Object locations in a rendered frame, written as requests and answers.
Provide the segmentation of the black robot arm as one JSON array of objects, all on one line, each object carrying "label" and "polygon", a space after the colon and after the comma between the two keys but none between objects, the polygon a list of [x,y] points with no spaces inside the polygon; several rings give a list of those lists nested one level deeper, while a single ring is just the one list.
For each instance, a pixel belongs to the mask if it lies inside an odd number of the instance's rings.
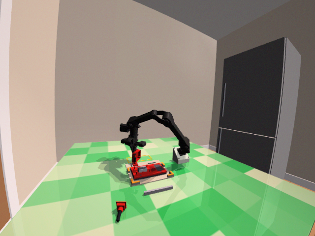
[{"label": "black robot arm", "polygon": [[[157,115],[163,115],[162,118],[159,118]],[[148,121],[150,119],[156,120],[158,123],[163,124],[165,127],[170,128],[170,130],[173,132],[173,134],[176,136],[176,138],[179,140],[179,148],[177,148],[177,151],[180,156],[186,155],[187,153],[190,153],[190,145],[189,145],[189,139],[185,137],[182,132],[179,130],[177,125],[174,122],[174,118],[170,112],[166,111],[157,111],[152,110],[150,112],[147,112],[145,114],[142,114],[140,116],[133,116],[130,117],[126,124],[121,123],[120,125],[120,131],[121,132],[129,132],[130,134],[137,134],[138,128],[141,127],[139,123]],[[133,145],[135,143],[135,137],[134,136],[128,136],[128,138],[125,140],[125,145]]]}]

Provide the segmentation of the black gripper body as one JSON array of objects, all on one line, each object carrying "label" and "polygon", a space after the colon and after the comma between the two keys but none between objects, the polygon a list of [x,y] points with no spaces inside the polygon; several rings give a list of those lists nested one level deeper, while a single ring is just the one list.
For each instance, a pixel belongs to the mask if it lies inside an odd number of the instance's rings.
[{"label": "black gripper body", "polygon": [[[146,142],[145,141],[140,141],[140,142],[138,142],[138,139],[137,139],[137,136],[138,136],[138,134],[129,134],[131,137],[132,136],[134,136],[135,137],[135,143],[133,144],[134,146],[139,146],[139,147],[144,147],[144,146],[146,146]],[[125,140],[126,140],[126,138],[125,139],[122,139],[121,140],[121,143],[125,143]]]}]

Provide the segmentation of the grey long bar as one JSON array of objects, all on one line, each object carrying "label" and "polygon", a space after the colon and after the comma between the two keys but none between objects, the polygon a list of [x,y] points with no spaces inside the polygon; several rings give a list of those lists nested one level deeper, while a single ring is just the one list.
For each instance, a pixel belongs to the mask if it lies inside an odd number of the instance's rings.
[{"label": "grey long bar", "polygon": [[158,193],[158,192],[162,192],[162,191],[166,191],[166,190],[170,190],[170,189],[173,189],[173,185],[162,187],[162,188],[151,189],[151,190],[148,190],[148,191],[144,191],[144,195]]}]

